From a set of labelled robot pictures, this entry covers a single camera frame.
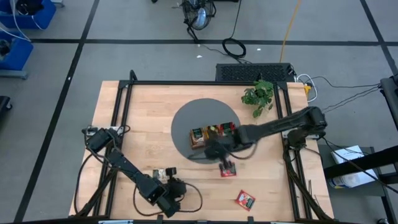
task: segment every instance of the green leaves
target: green leaves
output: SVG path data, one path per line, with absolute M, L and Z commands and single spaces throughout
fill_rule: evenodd
M 264 108 L 268 106 L 268 110 L 271 110 L 272 97 L 274 96 L 274 85 L 264 80 L 254 82 L 254 88 L 247 88 L 244 90 L 244 96 L 241 97 L 242 103 L 247 105 L 259 105 L 259 107 L 253 111 L 253 117 L 257 118 L 261 115 Z

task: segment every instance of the wooden table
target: wooden table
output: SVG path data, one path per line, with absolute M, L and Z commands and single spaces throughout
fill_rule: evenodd
M 307 106 L 307 99 L 301 83 L 288 83 L 292 111 Z M 177 177 L 197 186 L 203 195 L 203 208 L 196 213 L 176 213 L 172 220 L 247 220 L 253 216 L 256 221 L 293 221 L 286 168 L 282 159 L 280 134 L 259 141 L 256 154 L 246 161 L 231 160 L 236 163 L 238 175 L 222 178 L 218 164 L 197 164 L 184 158 L 175 148 L 170 134 L 174 114 L 185 103 L 199 98 L 212 98 L 229 105 L 239 117 L 241 124 L 261 124 L 277 119 L 275 106 L 261 117 L 252 117 L 252 107 L 241 103 L 240 97 L 248 86 L 185 86 L 185 85 L 133 85 L 127 125 L 131 130 L 124 136 L 122 152 L 143 173 L 152 175 L 153 169 L 177 167 Z M 111 123 L 118 82 L 102 83 L 93 118 L 94 126 L 107 127 Z M 280 92 L 282 109 L 285 112 L 283 93 Z M 118 122 L 121 120 L 120 109 Z M 318 151 L 316 141 L 307 141 L 307 147 Z M 240 152 L 239 156 L 250 153 Z M 323 175 L 319 156 L 302 150 L 302 163 L 306 181 L 312 181 L 312 194 L 321 208 L 333 217 L 333 211 Z M 98 186 L 101 164 L 91 159 L 86 164 L 80 180 L 78 208 L 81 209 Z M 250 212 L 234 200 L 240 190 L 256 198 Z M 111 218 L 155 219 L 142 217 L 132 205 L 134 183 L 119 173 L 114 193 Z M 193 210 L 199 206 L 197 192 L 187 187 L 182 201 L 182 209 Z M 300 192 L 297 190 L 301 217 L 304 218 Z M 103 194 L 101 211 L 106 204 L 107 190 Z M 159 211 L 137 195 L 137 206 L 144 213 Z

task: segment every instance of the red box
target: red box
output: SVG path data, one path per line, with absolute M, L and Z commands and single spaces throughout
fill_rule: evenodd
M 237 199 L 235 200 L 235 202 L 238 205 L 242 206 L 247 211 L 250 211 L 250 209 L 254 205 L 254 201 L 255 200 L 256 200 L 256 198 L 254 198 L 253 196 L 249 195 L 245 191 L 241 190 L 239 195 L 238 195 L 238 197 L 237 197 Z

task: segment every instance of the gray disk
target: gray disk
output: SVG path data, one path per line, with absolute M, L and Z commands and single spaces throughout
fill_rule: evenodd
M 204 128 L 210 125 L 219 125 L 233 122 L 240 125 L 239 118 L 235 112 L 225 103 L 214 99 L 199 99 L 183 105 L 174 115 L 172 122 L 172 139 L 177 150 L 188 159 L 192 154 L 203 152 L 203 149 L 193 150 L 190 143 L 190 131 L 195 128 Z M 195 158 L 205 157 L 204 153 Z M 191 159 L 200 164 L 212 164 L 218 160 Z

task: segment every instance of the concrete floor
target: concrete floor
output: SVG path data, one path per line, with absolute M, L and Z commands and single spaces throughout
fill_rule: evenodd
M 103 80 L 126 79 L 130 69 L 140 80 L 214 80 L 217 63 L 235 63 L 203 47 L 178 44 L 177 40 L 190 37 L 182 12 L 172 9 L 177 0 L 64 2 L 47 30 L 26 31 L 34 39 L 24 68 L 29 78 L 0 78 L 0 95 L 12 97 L 14 103 L 0 124 L 0 223 L 12 222 L 16 216 L 51 120 L 58 117 L 53 117 L 57 104 L 63 107 L 59 119 L 53 119 L 55 131 L 24 221 L 68 215 L 83 155 L 80 129 L 91 123 Z M 335 85 L 367 85 L 391 76 L 396 67 L 387 59 L 390 53 L 398 60 L 398 47 L 393 46 L 398 45 L 398 17 L 394 16 L 398 1 L 365 2 L 376 27 L 369 22 L 364 2 L 303 0 L 289 36 L 298 42 L 286 46 L 284 61 L 299 74 L 321 75 Z M 246 60 L 279 61 L 279 42 L 267 40 L 284 38 L 295 3 L 243 1 L 234 38 L 262 41 L 246 46 Z M 198 32 L 200 39 L 222 40 L 231 35 L 238 4 L 216 2 L 216 6 L 216 17 Z M 92 24 L 86 23 L 91 18 Z M 220 44 L 208 46 L 222 50 Z M 63 103 L 60 94 L 68 84 Z M 335 89 L 321 79 L 315 84 L 319 96 L 311 105 L 320 108 L 365 90 Z M 336 144 L 374 146 L 377 151 L 398 144 L 397 130 L 378 92 L 329 112 L 326 118 L 327 139 Z M 398 208 L 398 197 L 391 194 L 391 200 Z M 331 202 L 335 217 L 342 221 L 375 223 L 386 216 L 380 198 L 331 195 Z

